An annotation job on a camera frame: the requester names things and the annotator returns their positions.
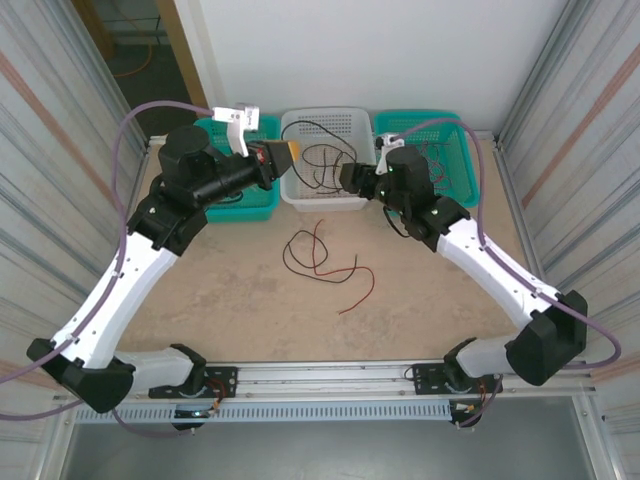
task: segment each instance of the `orange cable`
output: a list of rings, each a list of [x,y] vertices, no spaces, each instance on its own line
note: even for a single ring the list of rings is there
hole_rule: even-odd
[[[478,387],[480,390],[480,403],[482,403],[484,405],[484,401],[487,398],[487,386],[484,383],[484,379],[480,378],[480,381],[478,382]]]
[[[118,7],[118,5],[116,4],[115,1],[112,2],[112,3],[113,3],[113,8],[115,8],[118,11],[118,13],[122,16],[122,18],[124,18],[127,22],[129,22],[131,25],[133,25],[133,27],[140,33],[141,36],[143,36],[145,38],[148,38],[148,35],[146,35],[140,29],[140,27],[138,27],[138,25],[136,25],[136,23],[133,20],[131,20],[129,17],[127,17],[124,14],[124,12],[122,10],[120,10],[120,8]],[[142,65],[140,65],[135,70],[131,70],[130,72],[114,74],[113,78],[129,77],[129,76],[135,75],[136,73],[141,72],[142,70],[147,68],[149,66],[149,64],[151,63],[151,57],[153,56],[153,46],[151,45],[151,41],[149,41],[148,47],[149,47],[149,54],[147,55],[147,59],[145,60],[145,62]]]
[[[224,383],[222,383],[220,380],[218,380],[217,378],[209,378],[207,381],[207,384],[211,387],[211,390],[214,390],[214,385],[213,383],[209,383],[209,382],[215,382],[219,385],[218,390],[220,390],[220,398],[218,398],[218,403],[221,402],[223,399],[225,399],[227,397],[227,389],[224,386]]]

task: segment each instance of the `robotic arm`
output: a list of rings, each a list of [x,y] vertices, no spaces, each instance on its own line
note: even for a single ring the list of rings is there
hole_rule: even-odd
[[[124,330],[158,279],[207,224],[207,206],[252,185],[269,190],[298,158],[293,144],[264,141],[246,144],[245,130],[256,129],[258,110],[216,108],[214,119],[229,123],[234,152],[224,155],[209,144],[206,132],[185,126],[172,131],[159,151],[162,174],[128,222],[126,258],[111,295],[89,326],[74,336],[116,273],[118,253],[76,315],[51,340],[36,339],[27,351],[32,360],[70,345],[42,367],[96,412],[116,407],[130,392],[159,386],[196,395],[205,380],[206,361],[180,344],[160,352],[116,351]],[[414,239],[448,258],[478,282],[505,310],[519,333],[489,340],[471,338],[444,358],[446,380],[464,391],[489,374],[515,373],[542,385],[582,352],[586,325],[544,300],[558,301],[586,315],[586,301],[576,292],[560,294],[524,270],[489,239],[480,242],[477,224],[453,199],[436,195],[426,160],[414,147],[386,134],[377,141],[377,166],[346,164],[340,182],[349,193],[378,200],[396,212]],[[500,268],[492,254],[535,286],[535,293]]]
[[[541,294],[586,315],[587,303],[577,292],[562,295],[531,275],[486,238],[455,200],[436,195],[426,160],[412,146],[386,134],[377,140],[382,157],[377,166],[347,164],[340,183],[349,193],[378,200],[396,212],[407,233],[433,252],[451,260],[485,289],[504,309],[519,333],[490,340],[470,338],[445,355],[447,380],[464,390],[471,379],[515,373],[532,385],[542,385],[581,353],[586,325],[541,298]],[[535,293],[501,268],[486,250],[498,255],[535,287]]]
[[[130,392],[153,387],[175,386],[186,395],[200,391],[206,360],[190,348],[174,344],[160,352],[125,353],[116,351],[118,341],[155,283],[207,224],[206,207],[252,185],[270,190],[298,157],[287,142],[245,143],[244,131],[257,129],[257,108],[214,112],[215,120],[229,123],[234,153],[226,156],[213,148],[199,127],[172,131],[158,153],[162,174],[128,222],[126,259],[106,302],[74,337],[78,322],[116,273],[118,252],[76,315],[51,340],[35,339],[27,351],[37,360],[72,340],[43,368],[98,413],[113,409]]]

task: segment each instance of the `green basket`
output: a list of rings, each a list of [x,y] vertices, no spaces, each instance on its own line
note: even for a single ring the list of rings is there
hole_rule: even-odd
[[[394,110],[379,113],[373,123],[375,134],[381,135],[402,133],[425,120],[441,117],[460,119],[455,113],[437,110]],[[433,145],[425,147],[426,142],[433,142]],[[431,180],[436,193],[451,197],[466,208],[478,204],[478,185],[462,127],[453,123],[434,125],[409,135],[405,144],[419,146],[430,158],[437,159],[444,169],[442,175],[432,171]]]
[[[227,141],[227,124],[215,122],[211,118],[201,118],[194,125],[206,130],[211,145],[224,154],[231,153]],[[262,115],[258,130],[246,132],[247,142],[255,140],[278,140],[280,138],[280,119],[269,115]],[[257,186],[243,190],[243,197],[237,203],[228,205],[216,204],[207,209],[207,220],[210,223],[221,222],[263,222],[271,218],[271,214],[280,202],[280,180],[273,182],[271,190],[262,190]]]

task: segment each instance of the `white wall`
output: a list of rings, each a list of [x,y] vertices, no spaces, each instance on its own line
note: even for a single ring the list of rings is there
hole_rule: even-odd
[[[565,0],[177,0],[210,103],[448,109],[499,130]]]

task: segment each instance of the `corrugated metal wall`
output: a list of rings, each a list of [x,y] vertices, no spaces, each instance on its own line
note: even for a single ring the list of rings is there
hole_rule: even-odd
[[[501,134],[539,263],[622,342],[594,372],[629,476],[640,475],[640,2],[574,2]],[[592,335],[588,353],[612,351]]]
[[[0,3],[0,374],[27,363],[35,336],[70,318],[113,257],[110,146],[128,111],[65,0]],[[118,186],[131,197],[143,159],[134,129]],[[0,410],[51,405],[43,373],[0,387]],[[0,477],[26,478],[42,422],[0,422]]]

